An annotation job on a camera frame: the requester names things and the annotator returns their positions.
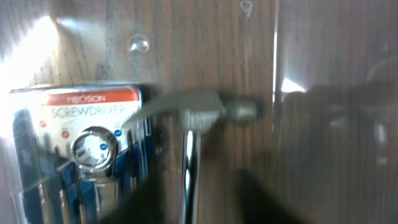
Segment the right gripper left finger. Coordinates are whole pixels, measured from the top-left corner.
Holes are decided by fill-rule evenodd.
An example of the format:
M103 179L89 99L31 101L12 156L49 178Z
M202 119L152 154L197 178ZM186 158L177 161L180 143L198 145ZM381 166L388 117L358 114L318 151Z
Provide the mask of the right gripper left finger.
M177 171L156 169L118 208L100 218L102 224L180 223Z

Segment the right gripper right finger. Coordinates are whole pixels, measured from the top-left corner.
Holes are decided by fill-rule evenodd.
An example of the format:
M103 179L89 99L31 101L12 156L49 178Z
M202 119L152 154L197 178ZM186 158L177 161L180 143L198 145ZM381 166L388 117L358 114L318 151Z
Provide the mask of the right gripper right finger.
M304 220L284 207L247 170L234 176L234 209L247 224L304 224Z

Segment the silver combination wrench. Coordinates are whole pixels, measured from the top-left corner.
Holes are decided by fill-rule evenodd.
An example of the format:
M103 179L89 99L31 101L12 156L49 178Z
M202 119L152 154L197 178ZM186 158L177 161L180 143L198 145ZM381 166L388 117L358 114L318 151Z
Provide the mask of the silver combination wrench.
M100 220L119 204L119 183L114 176L118 140L110 130L90 126L73 140L70 152L79 178L94 185L96 219Z

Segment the precision screwdriver set case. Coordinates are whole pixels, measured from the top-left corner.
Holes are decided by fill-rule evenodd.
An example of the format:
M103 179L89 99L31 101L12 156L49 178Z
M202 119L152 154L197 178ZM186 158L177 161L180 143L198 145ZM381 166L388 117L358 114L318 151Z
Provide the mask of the precision screwdriver set case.
M2 223L98 223L149 175L150 121L135 84L13 90L1 105Z

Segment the small claw hammer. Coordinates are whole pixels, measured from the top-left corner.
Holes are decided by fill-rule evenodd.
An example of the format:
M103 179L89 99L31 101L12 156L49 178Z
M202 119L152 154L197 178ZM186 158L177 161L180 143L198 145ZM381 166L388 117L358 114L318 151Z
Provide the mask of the small claw hammer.
M245 124L255 120L259 115L259 106L247 98L224 100L214 90L186 90L151 99L143 108L130 115L122 127L126 128L146 117L166 113L178 114L184 132L179 222L196 223L202 136L219 121Z

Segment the clear plastic container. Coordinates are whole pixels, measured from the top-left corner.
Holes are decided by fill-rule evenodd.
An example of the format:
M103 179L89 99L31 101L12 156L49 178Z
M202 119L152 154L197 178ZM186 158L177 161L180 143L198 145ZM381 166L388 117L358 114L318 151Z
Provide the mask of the clear plastic container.
M305 223L397 222L397 2L2 1L1 141L13 89L142 83L251 96L208 135L199 223L243 223L250 173Z

